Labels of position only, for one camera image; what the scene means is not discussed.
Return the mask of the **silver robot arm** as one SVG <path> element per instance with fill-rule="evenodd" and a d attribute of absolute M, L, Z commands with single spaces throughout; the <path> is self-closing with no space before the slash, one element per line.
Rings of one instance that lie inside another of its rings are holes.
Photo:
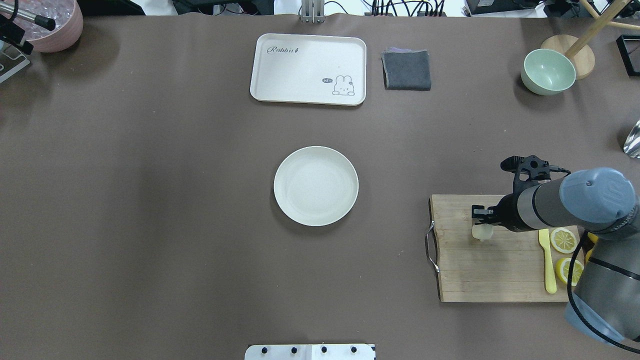
<path fill-rule="evenodd" d="M 565 318 L 610 346 L 639 341 L 639 196 L 609 167 L 526 183 L 497 205 L 471 207 L 474 224 L 513 232 L 578 226 L 598 237 L 577 285 L 567 290 Z"/>

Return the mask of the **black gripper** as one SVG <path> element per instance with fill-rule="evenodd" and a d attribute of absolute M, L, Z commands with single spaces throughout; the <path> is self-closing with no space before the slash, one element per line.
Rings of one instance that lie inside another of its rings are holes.
<path fill-rule="evenodd" d="M 486 208 L 484 205 L 471 206 L 473 225 L 491 224 L 502 226 L 512 232 L 521 231 L 521 217 L 518 212 L 518 198 L 515 194 L 507 194 L 497 205 Z"/>

